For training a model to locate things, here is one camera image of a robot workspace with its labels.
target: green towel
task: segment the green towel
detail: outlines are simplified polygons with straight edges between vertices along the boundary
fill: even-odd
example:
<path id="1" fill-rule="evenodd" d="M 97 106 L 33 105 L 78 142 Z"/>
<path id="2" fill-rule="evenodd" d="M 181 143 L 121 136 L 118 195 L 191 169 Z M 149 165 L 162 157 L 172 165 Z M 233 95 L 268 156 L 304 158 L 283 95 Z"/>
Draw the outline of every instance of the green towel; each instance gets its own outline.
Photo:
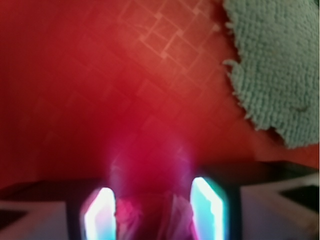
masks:
<path id="1" fill-rule="evenodd" d="M 229 75 L 257 130 L 288 148 L 319 142 L 319 7 L 315 0 L 225 0 L 240 62 Z"/>

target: white surface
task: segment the white surface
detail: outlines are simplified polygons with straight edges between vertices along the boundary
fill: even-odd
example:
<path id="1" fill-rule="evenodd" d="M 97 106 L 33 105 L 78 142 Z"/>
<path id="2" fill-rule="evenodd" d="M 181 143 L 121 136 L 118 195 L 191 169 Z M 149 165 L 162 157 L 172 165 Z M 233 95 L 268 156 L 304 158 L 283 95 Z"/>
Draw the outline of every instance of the white surface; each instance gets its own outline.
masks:
<path id="1" fill-rule="evenodd" d="M 241 187 L 243 239 L 309 240 L 319 235 L 319 214 L 279 194 L 308 185 L 319 186 L 319 173 Z"/>
<path id="2" fill-rule="evenodd" d="M 0 240 L 67 240 L 66 205 L 55 202 L 0 201 L 1 210 L 27 214 L 0 230 Z"/>

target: glowing light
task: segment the glowing light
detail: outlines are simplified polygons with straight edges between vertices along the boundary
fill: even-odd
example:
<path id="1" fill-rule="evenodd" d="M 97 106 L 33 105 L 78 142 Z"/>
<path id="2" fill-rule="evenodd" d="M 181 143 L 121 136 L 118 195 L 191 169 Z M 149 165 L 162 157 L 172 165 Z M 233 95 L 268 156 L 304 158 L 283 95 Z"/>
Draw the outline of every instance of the glowing light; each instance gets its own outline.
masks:
<path id="1" fill-rule="evenodd" d="M 114 192 L 102 188 L 84 215 L 87 240 L 116 240 L 116 200 Z"/>
<path id="2" fill-rule="evenodd" d="M 197 239 L 223 240 L 225 238 L 224 201 L 202 177 L 193 180 L 190 203 Z"/>

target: pink fabric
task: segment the pink fabric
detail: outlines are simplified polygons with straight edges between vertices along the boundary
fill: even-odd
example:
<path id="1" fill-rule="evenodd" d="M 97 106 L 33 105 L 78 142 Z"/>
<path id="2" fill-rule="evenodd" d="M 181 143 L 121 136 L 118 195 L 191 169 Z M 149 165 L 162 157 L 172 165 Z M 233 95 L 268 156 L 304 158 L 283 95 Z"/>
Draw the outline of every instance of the pink fabric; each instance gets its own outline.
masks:
<path id="1" fill-rule="evenodd" d="M 117 238 L 121 240 L 192 240 L 190 203 L 171 192 L 117 200 Z"/>

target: green bath mat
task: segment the green bath mat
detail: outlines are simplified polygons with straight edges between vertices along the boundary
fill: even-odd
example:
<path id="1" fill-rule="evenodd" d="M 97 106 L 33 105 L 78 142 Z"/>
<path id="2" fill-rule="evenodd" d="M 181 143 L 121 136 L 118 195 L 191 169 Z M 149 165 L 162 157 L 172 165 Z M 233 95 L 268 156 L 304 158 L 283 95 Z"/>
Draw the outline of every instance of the green bath mat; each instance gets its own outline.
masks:
<path id="1" fill-rule="evenodd" d="M 288 148 L 319 142 L 319 7 L 315 0 L 225 0 L 240 62 L 229 75 L 257 130 Z"/>

